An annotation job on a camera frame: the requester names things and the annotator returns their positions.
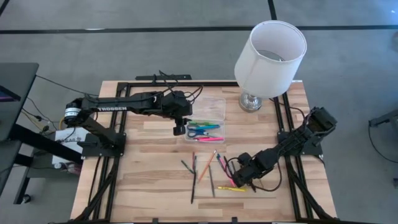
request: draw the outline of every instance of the plastic container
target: plastic container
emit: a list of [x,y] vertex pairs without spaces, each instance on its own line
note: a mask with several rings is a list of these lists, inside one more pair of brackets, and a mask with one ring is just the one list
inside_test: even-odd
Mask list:
[[188,124],[185,126],[187,132],[184,137],[188,142],[196,142],[199,144],[221,144],[225,141],[225,99],[224,98],[212,98],[212,97],[199,97],[195,100],[192,105],[192,115],[187,117],[191,119],[191,122],[197,123],[213,123],[220,127],[215,129],[206,129],[212,138],[223,138],[220,141],[197,141],[194,138],[206,137],[204,135],[197,135],[193,138],[188,136]]

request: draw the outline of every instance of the wooden tabletop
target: wooden tabletop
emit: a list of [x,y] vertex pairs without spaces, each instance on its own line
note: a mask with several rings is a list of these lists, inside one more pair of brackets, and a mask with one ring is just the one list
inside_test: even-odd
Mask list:
[[[117,81],[105,81],[100,96],[113,97]],[[192,91],[195,87],[176,87],[176,90]],[[134,87],[132,94],[143,91],[160,91],[164,87]],[[192,152],[198,156],[198,173],[216,149],[227,158],[243,152],[255,155],[260,150],[277,144],[279,127],[273,102],[266,99],[255,113],[244,112],[238,105],[239,87],[204,87],[201,97],[217,97],[226,100],[225,142],[223,144],[198,144],[173,136],[174,121],[157,116],[143,116],[127,113],[127,143],[120,160],[118,181],[112,211],[112,222],[230,222],[237,217],[243,222],[293,221],[294,213],[290,198],[285,162],[280,158],[283,180],[275,192],[252,190],[233,192],[215,190],[212,197],[208,172],[196,186],[195,199],[190,203],[193,175],[180,162],[192,163]],[[290,105],[309,112],[307,97],[302,82],[293,82],[288,91]],[[301,125],[302,117],[292,110],[295,127]],[[111,113],[100,113],[98,121],[109,126]],[[313,156],[302,156],[303,168],[309,191],[324,210],[336,216],[328,180],[323,164]],[[97,158],[84,161],[71,218],[77,217],[88,203],[88,194]],[[216,158],[211,162],[215,187],[230,186]],[[271,189],[279,181],[275,169],[262,178],[265,188]],[[305,217],[302,195],[298,190],[301,213]],[[107,194],[101,204],[104,216]]]

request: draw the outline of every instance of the silver lamp base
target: silver lamp base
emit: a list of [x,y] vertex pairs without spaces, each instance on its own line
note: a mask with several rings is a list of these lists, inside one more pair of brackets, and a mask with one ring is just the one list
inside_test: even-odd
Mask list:
[[242,110],[252,113],[261,108],[262,99],[260,97],[243,92],[239,99],[239,106],[242,108]]

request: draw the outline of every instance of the table lamp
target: table lamp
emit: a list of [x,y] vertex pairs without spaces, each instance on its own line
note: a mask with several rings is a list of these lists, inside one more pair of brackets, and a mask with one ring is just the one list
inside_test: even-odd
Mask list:
[[240,107],[257,111],[261,98],[273,98],[289,89],[307,51],[304,35],[282,21],[256,25],[235,65],[235,78],[243,92]]

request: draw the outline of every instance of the desk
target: desk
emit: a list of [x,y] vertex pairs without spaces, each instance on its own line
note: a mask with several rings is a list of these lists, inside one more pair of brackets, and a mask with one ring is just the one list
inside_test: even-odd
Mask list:
[[[103,82],[100,96],[114,97],[117,83]],[[175,89],[192,91],[195,88],[178,86]],[[164,87],[134,87],[131,94],[160,90],[164,90]],[[152,218],[159,218],[160,222],[230,222],[231,217],[237,217],[240,222],[295,220],[283,158],[280,158],[283,181],[280,189],[275,192],[216,189],[216,198],[213,198],[210,178],[206,173],[197,184],[193,205],[190,204],[193,177],[180,160],[191,163],[193,151],[198,156],[197,166],[201,174],[215,149],[222,156],[230,158],[242,152],[254,155],[277,144],[276,133],[279,127],[273,102],[266,99],[259,111],[246,113],[238,105],[240,92],[239,87],[235,86],[206,86],[201,94],[226,99],[224,144],[190,144],[185,142],[183,136],[173,136],[174,122],[171,120],[127,113],[127,143],[120,160],[111,222],[151,222]],[[303,83],[293,83],[288,96],[291,106],[309,112]],[[300,113],[292,110],[292,115],[295,127],[300,126]],[[111,113],[101,113],[98,122],[109,126],[110,117]],[[313,156],[303,156],[302,160],[309,191],[324,210],[335,217],[323,164]],[[87,206],[96,161],[97,158],[90,158],[83,163],[71,218],[77,217]],[[215,158],[211,168],[215,186],[229,185]],[[264,187],[268,189],[273,188],[278,181],[277,168],[262,179]],[[255,184],[260,185],[258,180],[255,180]],[[101,204],[100,218],[104,214],[106,198],[107,194]],[[301,214],[305,217],[303,202],[300,203]]]

